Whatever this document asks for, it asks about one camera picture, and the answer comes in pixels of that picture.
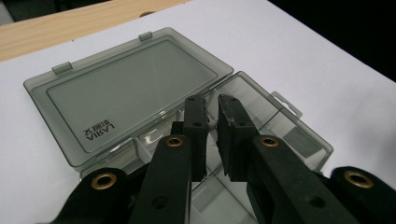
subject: screw hole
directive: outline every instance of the screw hole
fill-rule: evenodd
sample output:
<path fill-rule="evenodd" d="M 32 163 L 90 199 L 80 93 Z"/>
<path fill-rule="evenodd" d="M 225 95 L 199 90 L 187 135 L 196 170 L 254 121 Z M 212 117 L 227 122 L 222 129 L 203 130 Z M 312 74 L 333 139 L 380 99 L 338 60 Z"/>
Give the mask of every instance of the screw hole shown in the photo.
<path fill-rule="evenodd" d="M 266 147 L 276 147 L 279 145 L 279 142 L 274 138 L 265 137 L 262 139 L 262 144 Z"/>
<path fill-rule="evenodd" d="M 356 171 L 346 171 L 344 178 L 356 187 L 370 189 L 373 187 L 373 181 L 366 175 Z"/>
<path fill-rule="evenodd" d="M 117 181 L 117 176 L 113 173 L 104 173 L 97 175 L 91 182 L 93 189 L 108 189 Z"/>
<path fill-rule="evenodd" d="M 183 139 L 178 137 L 170 137 L 166 140 L 166 145 L 169 147 L 179 147 L 183 145 Z"/>
<path fill-rule="evenodd" d="M 168 205 L 168 203 L 169 203 L 168 198 L 164 196 L 158 196 L 152 200 L 151 204 L 155 209 L 160 210 L 160 209 L 164 209 L 166 205 Z"/>
<path fill-rule="evenodd" d="M 326 203 L 324 202 L 324 200 L 321 199 L 317 195 L 308 195 L 308 196 L 305 197 L 305 200 L 309 204 L 311 204 L 312 206 L 314 206 L 316 208 L 322 208 L 322 207 L 326 206 Z"/>

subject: brass insert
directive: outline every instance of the brass insert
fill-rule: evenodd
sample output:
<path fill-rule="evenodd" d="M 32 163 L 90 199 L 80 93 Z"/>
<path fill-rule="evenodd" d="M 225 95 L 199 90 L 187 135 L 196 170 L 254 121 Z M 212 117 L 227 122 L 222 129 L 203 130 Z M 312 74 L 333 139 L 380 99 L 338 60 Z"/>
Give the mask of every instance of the brass insert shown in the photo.
<path fill-rule="evenodd" d="M 279 145 L 279 142 L 272 137 L 264 137 L 261 142 L 265 147 L 277 147 L 277 145 Z"/>
<path fill-rule="evenodd" d="M 349 183 L 363 189 L 370 189 L 374 185 L 373 181 L 368 176 L 357 171 L 346 171 L 344 173 L 344 178 Z"/>
<path fill-rule="evenodd" d="M 183 139 L 179 137 L 170 137 L 166 139 L 166 145 L 169 147 L 179 147 L 183 145 Z"/>
<path fill-rule="evenodd" d="M 97 175 L 91 182 L 93 189 L 108 189 L 117 181 L 117 176 L 113 173 L 103 173 Z"/>

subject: lid latch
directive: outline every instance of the lid latch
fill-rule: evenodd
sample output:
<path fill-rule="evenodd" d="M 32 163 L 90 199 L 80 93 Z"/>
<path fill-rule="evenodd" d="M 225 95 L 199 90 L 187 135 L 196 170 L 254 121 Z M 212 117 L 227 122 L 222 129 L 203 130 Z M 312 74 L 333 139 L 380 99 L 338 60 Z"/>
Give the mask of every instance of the lid latch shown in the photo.
<path fill-rule="evenodd" d="M 73 69 L 73 66 L 70 62 L 62 63 L 62 64 L 59 64 L 58 66 L 52 67 L 52 71 L 53 71 L 53 73 L 55 73 L 55 75 L 60 75 L 61 73 L 67 72 L 72 69 Z"/>
<path fill-rule="evenodd" d="M 151 39 L 151 38 L 152 38 L 152 32 L 147 32 L 147 33 L 144 33 L 144 34 L 142 34 L 142 35 L 139 36 L 139 40 L 140 40 L 141 42 L 146 41 L 146 40 L 149 40 L 149 39 Z"/>

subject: box lid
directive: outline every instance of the box lid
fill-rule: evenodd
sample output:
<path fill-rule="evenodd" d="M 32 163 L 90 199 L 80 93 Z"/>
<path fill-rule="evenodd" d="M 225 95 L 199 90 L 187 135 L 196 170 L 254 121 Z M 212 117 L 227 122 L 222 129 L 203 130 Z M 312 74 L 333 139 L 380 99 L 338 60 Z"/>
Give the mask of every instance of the box lid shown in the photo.
<path fill-rule="evenodd" d="M 171 28 L 25 81 L 69 164 L 92 163 L 233 69 Z"/>

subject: printed logo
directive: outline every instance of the printed logo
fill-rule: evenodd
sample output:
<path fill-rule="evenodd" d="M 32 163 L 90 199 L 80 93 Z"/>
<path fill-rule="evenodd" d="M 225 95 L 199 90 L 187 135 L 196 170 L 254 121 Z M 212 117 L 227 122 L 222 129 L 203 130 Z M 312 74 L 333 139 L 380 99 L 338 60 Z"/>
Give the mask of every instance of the printed logo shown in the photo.
<path fill-rule="evenodd" d="M 93 139 L 96 139 L 113 129 L 114 125 L 108 121 L 108 119 L 105 119 L 104 121 L 99 122 L 93 125 L 91 128 L 85 130 L 84 133 L 85 137 L 92 141 Z"/>

